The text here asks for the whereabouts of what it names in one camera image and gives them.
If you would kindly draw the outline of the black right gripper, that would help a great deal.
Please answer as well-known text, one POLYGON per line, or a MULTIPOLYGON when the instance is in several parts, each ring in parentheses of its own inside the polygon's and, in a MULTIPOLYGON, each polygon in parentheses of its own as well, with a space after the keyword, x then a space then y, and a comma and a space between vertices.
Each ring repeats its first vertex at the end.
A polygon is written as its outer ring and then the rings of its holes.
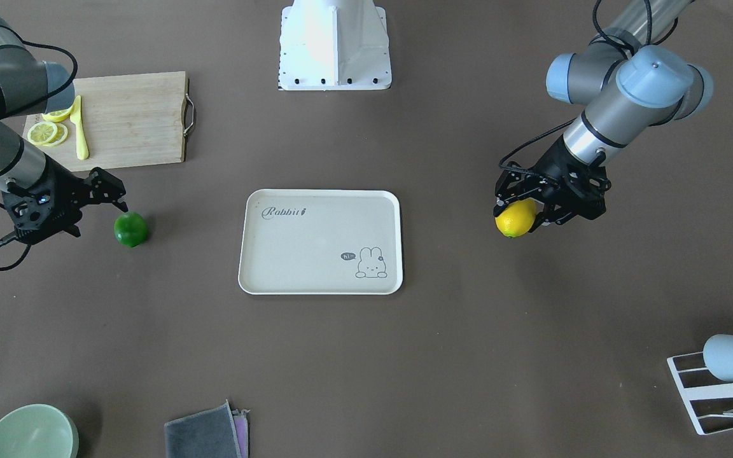
POLYGON ((15 179, 6 180, 3 199, 15 240, 34 246, 61 232, 81 237, 78 221, 86 205, 110 203, 128 212, 122 201, 125 194, 122 180, 105 169, 93 168, 81 179, 61 167, 46 167, 43 177, 30 188, 18 185, 15 179))

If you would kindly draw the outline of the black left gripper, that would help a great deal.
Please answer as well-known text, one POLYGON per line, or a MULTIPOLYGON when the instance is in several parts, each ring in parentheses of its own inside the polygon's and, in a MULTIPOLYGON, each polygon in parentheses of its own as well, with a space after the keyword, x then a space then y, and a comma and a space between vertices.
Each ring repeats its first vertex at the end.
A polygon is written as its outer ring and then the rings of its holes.
POLYGON ((529 231, 551 223, 562 225, 576 216, 593 220, 607 211, 604 194, 609 188, 604 167, 577 159, 564 139, 558 138, 532 169, 501 168, 492 215, 498 217, 515 201, 530 199, 542 204, 542 210, 529 231))

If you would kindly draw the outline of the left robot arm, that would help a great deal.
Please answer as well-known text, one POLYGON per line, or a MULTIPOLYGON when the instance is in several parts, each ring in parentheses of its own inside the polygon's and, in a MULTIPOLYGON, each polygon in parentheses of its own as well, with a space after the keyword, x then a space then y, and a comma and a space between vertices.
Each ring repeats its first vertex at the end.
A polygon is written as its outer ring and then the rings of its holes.
POLYGON ((583 111, 558 126, 561 136, 530 168, 500 160, 494 217, 506 237, 606 212, 606 167, 646 128, 692 116, 713 96, 712 76, 664 49, 687 1, 633 1, 587 49, 555 58, 550 96, 583 111))

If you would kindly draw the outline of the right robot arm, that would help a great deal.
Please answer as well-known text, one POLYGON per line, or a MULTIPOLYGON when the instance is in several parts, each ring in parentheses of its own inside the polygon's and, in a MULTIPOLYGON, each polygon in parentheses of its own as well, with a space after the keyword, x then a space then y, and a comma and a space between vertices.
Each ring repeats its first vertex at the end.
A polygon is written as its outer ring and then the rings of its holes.
POLYGON ((67 70, 36 59, 0 17, 0 191, 14 226, 7 241, 33 246, 59 232, 79 237, 86 205, 128 209, 117 177, 96 167, 80 179, 3 123, 10 116, 68 108, 74 95, 67 70))

